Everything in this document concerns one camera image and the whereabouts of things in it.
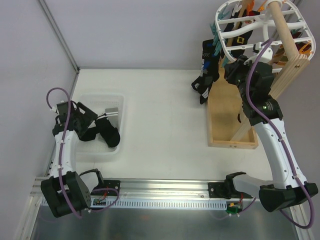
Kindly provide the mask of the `black sock plain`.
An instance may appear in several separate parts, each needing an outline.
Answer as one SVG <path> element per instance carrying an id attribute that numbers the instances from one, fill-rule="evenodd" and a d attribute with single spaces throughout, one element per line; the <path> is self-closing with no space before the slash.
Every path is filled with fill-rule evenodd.
<path id="1" fill-rule="evenodd" d="M 220 54 L 215 55 L 216 46 L 213 39 L 202 42 L 202 63 L 200 69 L 200 77 L 206 82 L 216 82 L 219 77 L 219 60 Z"/>

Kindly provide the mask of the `black sock white stripes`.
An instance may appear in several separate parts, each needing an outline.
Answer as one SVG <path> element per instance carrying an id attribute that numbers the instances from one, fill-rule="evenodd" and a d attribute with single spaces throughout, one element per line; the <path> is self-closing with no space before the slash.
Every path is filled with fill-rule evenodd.
<path id="1" fill-rule="evenodd" d="M 109 148 L 115 148 L 119 145 L 121 141 L 119 130 L 110 123 L 105 113 L 98 116 L 94 124 L 94 127 L 88 128 L 85 134 L 79 138 L 80 141 L 93 141 L 100 134 Z"/>

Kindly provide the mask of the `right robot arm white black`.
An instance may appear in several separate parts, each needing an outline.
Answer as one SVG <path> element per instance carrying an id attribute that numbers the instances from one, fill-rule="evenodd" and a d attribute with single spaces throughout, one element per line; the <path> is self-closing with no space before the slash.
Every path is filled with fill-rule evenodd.
<path id="1" fill-rule="evenodd" d="M 268 212 L 302 204 L 318 194 L 315 183 L 308 182 L 295 160 L 286 139 L 285 123 L 278 102 L 269 94 L 274 81 L 271 65 L 253 62 L 241 55 L 224 69 L 225 80 L 235 85 L 242 99 L 242 109 L 258 134 L 271 169 L 272 180 L 254 178 L 245 172 L 226 176 L 224 191 L 234 198 L 241 192 L 260 200 Z"/>

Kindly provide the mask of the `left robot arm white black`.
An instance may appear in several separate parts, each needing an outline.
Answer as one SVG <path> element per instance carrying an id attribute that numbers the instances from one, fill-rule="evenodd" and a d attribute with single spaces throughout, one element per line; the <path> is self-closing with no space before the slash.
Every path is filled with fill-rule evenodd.
<path id="1" fill-rule="evenodd" d="M 98 115 L 81 102 L 57 104 L 58 115 L 52 134 L 55 138 L 55 157 L 49 178 L 41 182 L 42 194 L 54 217 L 79 213 L 91 206 L 91 193 L 105 190 L 98 169 L 76 172 L 77 145 Z"/>

